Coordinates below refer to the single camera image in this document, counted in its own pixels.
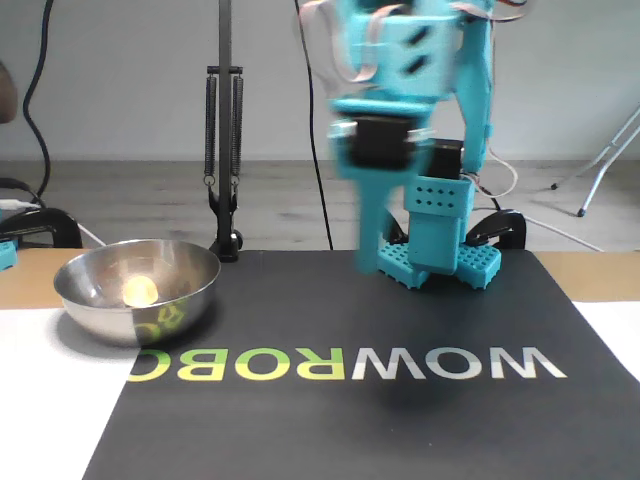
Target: cyan bracket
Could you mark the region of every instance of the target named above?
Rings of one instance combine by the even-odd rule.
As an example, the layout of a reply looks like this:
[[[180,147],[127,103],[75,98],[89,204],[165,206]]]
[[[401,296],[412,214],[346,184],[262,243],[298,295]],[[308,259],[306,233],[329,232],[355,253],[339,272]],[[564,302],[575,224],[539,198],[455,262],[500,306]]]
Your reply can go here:
[[[493,95],[491,25],[473,20],[462,27],[463,43],[457,56],[455,89],[465,122],[465,172],[478,173],[484,166]]]

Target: black cable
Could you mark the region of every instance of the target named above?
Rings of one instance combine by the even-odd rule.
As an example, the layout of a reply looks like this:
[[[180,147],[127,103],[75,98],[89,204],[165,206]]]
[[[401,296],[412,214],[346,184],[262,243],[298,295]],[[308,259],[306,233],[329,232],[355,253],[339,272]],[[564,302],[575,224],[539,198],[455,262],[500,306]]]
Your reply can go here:
[[[500,208],[500,204],[498,203],[498,200],[496,200],[495,198],[493,198],[493,193],[491,193],[489,190],[487,190],[486,188],[484,188],[482,185],[478,185],[478,188],[480,190],[482,190],[483,193],[485,193],[486,195],[491,195],[491,202],[493,203],[493,206],[496,207],[496,210],[499,212],[500,210],[502,210],[502,208]]]
[[[316,139],[314,132],[314,111],[315,101],[313,92],[313,74],[311,72],[311,62],[309,61],[309,51],[307,50],[307,42],[304,38],[304,29],[300,21],[300,3],[293,0],[296,5],[296,13],[298,15],[298,26],[300,27],[300,38],[302,40],[302,49],[304,50],[304,58],[307,63],[307,75],[309,77],[309,140],[311,142],[311,154],[313,155],[313,164],[316,169],[316,178],[318,179],[318,190],[320,192],[320,202],[322,203],[322,213],[324,215],[324,225],[327,230],[327,240],[329,241],[329,250],[333,250],[333,240],[331,239],[331,227],[329,226],[329,216],[327,215],[327,203],[324,199],[324,188],[322,187],[322,177],[320,176],[320,165],[318,164],[318,155],[316,153]]]
[[[42,70],[44,69],[44,61],[47,58],[47,45],[49,42],[49,18],[51,17],[52,7],[53,0],[47,0],[44,6],[44,14],[42,16],[42,33],[40,37],[40,55],[38,57],[38,64],[33,74],[33,78],[31,79],[31,84],[29,85],[27,93],[24,96],[24,102],[22,103],[22,113],[25,120],[29,124],[31,131],[38,140],[38,144],[40,145],[42,156],[44,158],[44,177],[42,178],[42,183],[40,184],[40,187],[37,191],[38,197],[42,197],[45,190],[47,189],[47,185],[49,184],[49,178],[51,177],[51,158],[49,157],[49,149],[47,148],[47,144],[44,141],[40,130],[38,130],[38,127],[31,118],[31,114],[29,113],[29,104],[31,103],[31,97],[33,97],[33,94],[36,91],[36,87],[38,86],[38,82],[40,81],[40,76],[42,75]]]
[[[6,188],[8,190],[22,190],[23,192],[27,192],[33,197],[33,202],[39,203],[42,208],[47,208],[47,205],[42,201],[40,196],[33,190],[31,190],[31,187],[25,182],[16,180],[15,178],[0,178],[0,188]]]

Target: stainless steel bowl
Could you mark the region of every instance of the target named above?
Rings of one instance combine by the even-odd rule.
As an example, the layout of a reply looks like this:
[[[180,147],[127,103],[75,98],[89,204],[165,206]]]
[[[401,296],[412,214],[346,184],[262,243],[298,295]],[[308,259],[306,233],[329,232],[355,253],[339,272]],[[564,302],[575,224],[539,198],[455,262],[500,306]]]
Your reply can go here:
[[[219,273],[218,257],[205,248],[176,240],[131,240],[74,258],[53,283],[66,311],[85,330],[112,344],[144,346],[194,324],[212,300]],[[139,276],[153,282],[158,298],[131,307],[124,291]]]

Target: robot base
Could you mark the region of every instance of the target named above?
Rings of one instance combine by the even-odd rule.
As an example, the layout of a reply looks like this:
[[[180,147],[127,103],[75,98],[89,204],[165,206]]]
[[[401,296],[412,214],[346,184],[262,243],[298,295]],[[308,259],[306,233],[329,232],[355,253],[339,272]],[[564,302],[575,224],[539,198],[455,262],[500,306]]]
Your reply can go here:
[[[409,262],[408,244],[385,244],[378,252],[378,268],[407,288],[420,288],[429,272],[420,270]],[[486,289],[500,270],[500,250],[490,245],[469,247],[461,244],[458,250],[457,269],[454,275],[474,289]]]

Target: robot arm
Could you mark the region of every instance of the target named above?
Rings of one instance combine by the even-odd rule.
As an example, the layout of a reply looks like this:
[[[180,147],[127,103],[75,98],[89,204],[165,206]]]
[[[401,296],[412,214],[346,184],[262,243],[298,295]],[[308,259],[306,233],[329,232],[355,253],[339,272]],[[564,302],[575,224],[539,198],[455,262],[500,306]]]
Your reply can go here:
[[[338,171],[359,195],[363,272],[380,269],[408,287],[435,272],[484,288],[500,268],[498,250],[464,244],[475,185],[463,174],[482,169],[491,134],[494,1],[335,2],[346,45],[342,58],[334,45],[338,71],[351,82],[368,82],[356,95],[331,99],[338,120],[329,132]],[[356,73],[342,73],[348,69]],[[438,155],[429,128],[437,103],[452,95],[466,124],[464,156],[453,161]],[[397,187],[404,187],[410,212],[409,242],[380,248]]]

